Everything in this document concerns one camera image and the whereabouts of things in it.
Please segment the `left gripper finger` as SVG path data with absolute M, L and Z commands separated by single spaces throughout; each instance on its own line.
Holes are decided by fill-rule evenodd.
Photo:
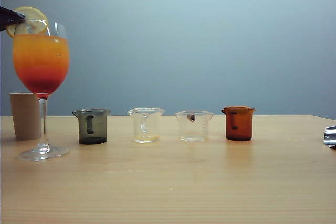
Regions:
M 5 7 L 0 7 L 1 22 L 21 22 L 25 20 L 25 15 Z
M 14 32 L 17 24 L 18 22 L 14 22 L 10 24 L 1 23 L 1 31 L 6 30 L 8 32 Z

